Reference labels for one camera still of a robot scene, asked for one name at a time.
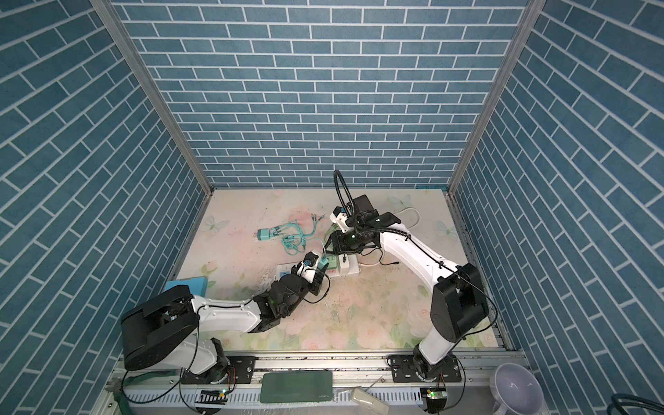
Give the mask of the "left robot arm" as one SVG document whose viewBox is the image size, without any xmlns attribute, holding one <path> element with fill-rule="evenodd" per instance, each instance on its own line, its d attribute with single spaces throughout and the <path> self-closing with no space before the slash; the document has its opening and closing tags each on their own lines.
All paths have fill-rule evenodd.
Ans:
<svg viewBox="0 0 664 415">
<path fill-rule="evenodd" d="M 219 339 L 202 340 L 204 332 L 266 332 L 290 316 L 306 295 L 317 295 L 329 283 L 320 270 L 289 273 L 244 301 L 209 299 L 177 285 L 121 317 L 124 368 L 185 369 L 206 381 L 219 379 L 230 361 Z"/>
</svg>

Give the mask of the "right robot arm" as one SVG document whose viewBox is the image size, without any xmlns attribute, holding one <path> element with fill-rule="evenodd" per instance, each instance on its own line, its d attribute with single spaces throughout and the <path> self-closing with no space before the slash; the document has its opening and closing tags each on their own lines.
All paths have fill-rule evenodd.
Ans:
<svg viewBox="0 0 664 415">
<path fill-rule="evenodd" d="M 441 375 L 451 351 L 489 316 L 489 299 L 477 268 L 460 266 L 436 253 L 413 236 L 395 214 L 379 214 L 366 195 L 342 203 L 330 219 L 338 227 L 326 242 L 333 254 L 379 247 L 406 265 L 432 293 L 432 329 L 413 349 L 413 364 L 424 380 Z"/>
</svg>

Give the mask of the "white power strip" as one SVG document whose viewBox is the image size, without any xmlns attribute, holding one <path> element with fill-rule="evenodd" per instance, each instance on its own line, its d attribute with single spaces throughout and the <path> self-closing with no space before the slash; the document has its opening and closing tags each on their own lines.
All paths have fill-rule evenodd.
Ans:
<svg viewBox="0 0 664 415">
<path fill-rule="evenodd" d="M 330 261 L 330 266 L 327 269 L 326 273 L 330 276 L 330 278 L 336 278 L 336 277 L 347 277 L 347 276 L 356 276 L 360 273 L 360 267 L 359 267 L 359 262 L 357 259 L 357 256 L 355 254 L 348 254 L 350 256 L 350 260 L 352 261 L 352 266 L 351 270 L 348 274 L 339 274 L 339 268 L 338 268 L 338 256 L 330 255 L 327 256 L 328 260 Z M 295 266 L 297 262 L 292 262 L 292 263 L 285 263 L 285 264 L 280 264 L 275 266 L 274 269 L 274 277 L 276 279 L 279 279 L 286 274 L 290 273 L 292 270 L 292 267 Z"/>
</svg>

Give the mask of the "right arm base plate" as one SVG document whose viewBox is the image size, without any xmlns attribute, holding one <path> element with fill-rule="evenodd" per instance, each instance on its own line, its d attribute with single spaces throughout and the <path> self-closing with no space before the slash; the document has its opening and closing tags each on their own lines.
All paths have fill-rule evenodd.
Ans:
<svg viewBox="0 0 664 415">
<path fill-rule="evenodd" d="M 460 366 L 452 356 L 430 364 L 419 354 L 391 354 L 387 356 L 394 383 L 460 382 Z"/>
</svg>

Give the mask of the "white charger adapter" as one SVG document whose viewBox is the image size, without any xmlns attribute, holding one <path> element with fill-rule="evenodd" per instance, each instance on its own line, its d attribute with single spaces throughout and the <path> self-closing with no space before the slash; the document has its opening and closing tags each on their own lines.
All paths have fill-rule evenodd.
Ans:
<svg viewBox="0 0 664 415">
<path fill-rule="evenodd" d="M 348 274 L 351 270 L 352 266 L 352 261 L 350 260 L 350 256 L 347 254 L 342 254 L 338 256 L 338 268 L 339 268 L 339 274 Z"/>
</svg>

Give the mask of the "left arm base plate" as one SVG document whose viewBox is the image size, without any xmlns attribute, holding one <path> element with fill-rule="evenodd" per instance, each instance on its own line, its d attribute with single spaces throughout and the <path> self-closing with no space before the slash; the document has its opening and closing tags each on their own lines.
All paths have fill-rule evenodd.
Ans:
<svg viewBox="0 0 664 415">
<path fill-rule="evenodd" d="M 206 384 L 249 384 L 257 358 L 255 356 L 230 356 L 217 363 L 201 375 L 187 372 L 183 375 L 184 385 Z"/>
</svg>

